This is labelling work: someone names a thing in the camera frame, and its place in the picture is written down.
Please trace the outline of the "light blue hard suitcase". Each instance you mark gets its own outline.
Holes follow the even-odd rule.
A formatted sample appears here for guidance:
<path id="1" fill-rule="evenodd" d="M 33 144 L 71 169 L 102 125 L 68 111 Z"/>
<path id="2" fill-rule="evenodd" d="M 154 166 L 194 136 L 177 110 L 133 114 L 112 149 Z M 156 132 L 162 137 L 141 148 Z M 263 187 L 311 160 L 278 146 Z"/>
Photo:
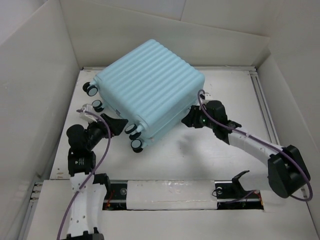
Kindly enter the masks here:
<path id="1" fill-rule="evenodd" d="M 97 73 L 82 89 L 99 94 L 97 109 L 108 107 L 128 121 L 125 133 L 140 153 L 187 116 L 198 101 L 205 76 L 154 39 L 149 39 Z"/>

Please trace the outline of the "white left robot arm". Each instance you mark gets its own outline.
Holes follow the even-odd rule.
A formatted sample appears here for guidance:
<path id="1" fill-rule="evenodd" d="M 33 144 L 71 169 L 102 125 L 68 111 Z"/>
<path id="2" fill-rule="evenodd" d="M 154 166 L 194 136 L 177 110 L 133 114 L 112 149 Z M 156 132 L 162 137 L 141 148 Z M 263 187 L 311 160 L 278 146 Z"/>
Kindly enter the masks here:
<path id="1" fill-rule="evenodd" d="M 128 124 L 127 119 L 112 118 L 104 113 L 96 115 L 87 128 L 80 124 L 70 126 L 67 163 L 73 197 L 63 216 L 68 220 L 66 239 L 102 240 L 99 231 L 99 216 L 105 198 L 111 194 L 111 183 L 106 173 L 96 173 L 102 163 L 97 161 L 95 146 L 102 140 L 118 136 Z"/>

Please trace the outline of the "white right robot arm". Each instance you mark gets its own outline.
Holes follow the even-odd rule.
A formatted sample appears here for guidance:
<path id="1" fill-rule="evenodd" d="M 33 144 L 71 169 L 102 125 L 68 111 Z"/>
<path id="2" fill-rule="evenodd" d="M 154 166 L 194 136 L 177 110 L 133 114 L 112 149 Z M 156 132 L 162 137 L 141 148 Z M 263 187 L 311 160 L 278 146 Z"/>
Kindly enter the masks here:
<path id="1" fill-rule="evenodd" d="M 224 143 L 239 148 L 255 157 L 267 167 L 267 185 L 281 198 L 293 197 L 294 193 L 307 186 L 313 198 L 311 176 L 297 147 L 287 147 L 264 141 L 243 129 L 242 125 L 228 119 L 224 105 L 218 100 L 193 105 L 181 121 L 189 128 L 209 128 Z"/>

